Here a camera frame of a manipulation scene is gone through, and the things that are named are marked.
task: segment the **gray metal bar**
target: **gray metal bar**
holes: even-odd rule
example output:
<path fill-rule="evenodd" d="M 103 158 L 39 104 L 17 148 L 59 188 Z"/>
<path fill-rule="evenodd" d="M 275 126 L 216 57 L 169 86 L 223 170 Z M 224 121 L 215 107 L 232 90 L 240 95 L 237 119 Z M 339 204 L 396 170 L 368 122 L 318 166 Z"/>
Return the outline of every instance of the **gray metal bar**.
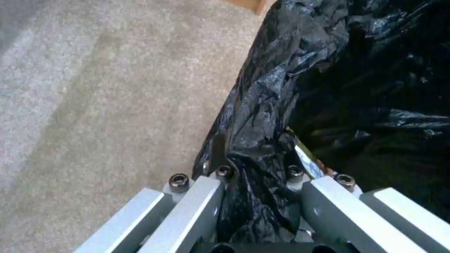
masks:
<path fill-rule="evenodd" d="M 450 252 L 450 225 L 393 188 L 364 193 L 361 201 L 428 252 Z"/>
<path fill-rule="evenodd" d="M 133 252 L 173 206 L 170 196 L 144 188 L 75 252 Z"/>
<path fill-rule="evenodd" d="M 334 179 L 303 184 L 303 216 L 329 241 L 350 241 L 360 252 L 425 252 Z"/>
<path fill-rule="evenodd" d="M 220 181 L 199 177 L 139 253 L 189 252 L 199 239 L 209 241 L 216 228 L 223 191 Z"/>

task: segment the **bolt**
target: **bolt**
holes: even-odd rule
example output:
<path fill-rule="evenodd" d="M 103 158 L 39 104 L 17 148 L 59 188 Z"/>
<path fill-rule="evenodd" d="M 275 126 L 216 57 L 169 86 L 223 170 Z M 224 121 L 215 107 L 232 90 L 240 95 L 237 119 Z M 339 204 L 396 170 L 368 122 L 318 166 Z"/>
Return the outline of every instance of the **bolt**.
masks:
<path fill-rule="evenodd" d="M 175 193 L 183 193 L 189 190 L 189 178 L 186 174 L 177 173 L 169 178 L 170 189 Z"/>
<path fill-rule="evenodd" d="M 353 190 L 355 189 L 355 179 L 349 175 L 337 174 L 336 176 L 334 176 L 334 179 L 349 192 L 353 192 Z"/>
<path fill-rule="evenodd" d="M 305 172 L 297 165 L 290 165 L 288 167 L 288 180 L 291 182 L 300 182 Z"/>
<path fill-rule="evenodd" d="M 233 169 L 228 165 L 220 165 L 216 169 L 216 177 L 221 181 L 227 182 L 233 177 Z"/>

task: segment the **plastic bag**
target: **plastic bag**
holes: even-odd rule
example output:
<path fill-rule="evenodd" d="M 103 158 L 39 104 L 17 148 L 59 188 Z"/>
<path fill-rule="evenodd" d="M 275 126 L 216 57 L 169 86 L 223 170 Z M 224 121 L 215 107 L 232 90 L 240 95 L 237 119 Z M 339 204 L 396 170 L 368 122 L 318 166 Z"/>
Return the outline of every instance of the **plastic bag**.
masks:
<path fill-rule="evenodd" d="M 449 220 L 449 6 L 388 0 L 281 0 L 269 10 L 200 150 L 227 135 L 239 178 L 219 241 L 291 241 L 300 204 L 286 188 L 290 126 L 326 166 L 364 190 L 391 186 Z"/>

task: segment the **beige carpet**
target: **beige carpet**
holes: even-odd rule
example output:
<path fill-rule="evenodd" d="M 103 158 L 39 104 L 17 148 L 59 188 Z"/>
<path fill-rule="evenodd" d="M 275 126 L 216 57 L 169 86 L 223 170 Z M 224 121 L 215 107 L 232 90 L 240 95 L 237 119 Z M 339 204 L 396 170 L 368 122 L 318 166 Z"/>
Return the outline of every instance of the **beige carpet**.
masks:
<path fill-rule="evenodd" d="M 221 0 L 0 0 L 0 252 L 69 252 L 190 173 L 262 17 Z"/>

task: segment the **black trash bag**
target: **black trash bag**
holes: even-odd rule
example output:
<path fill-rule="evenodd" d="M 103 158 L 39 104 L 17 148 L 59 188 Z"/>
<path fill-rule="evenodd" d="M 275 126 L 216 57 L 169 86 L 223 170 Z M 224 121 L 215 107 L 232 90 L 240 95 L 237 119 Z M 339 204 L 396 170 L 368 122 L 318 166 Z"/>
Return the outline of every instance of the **black trash bag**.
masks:
<path fill-rule="evenodd" d="M 445 2 L 277 1 L 193 168 L 193 178 L 213 172 L 203 164 L 212 137 L 225 133 L 239 177 L 222 203 L 218 241 L 294 238 L 300 206 L 285 186 L 287 126 L 364 190 L 408 185 L 420 196 L 399 190 L 448 218 L 449 17 Z"/>

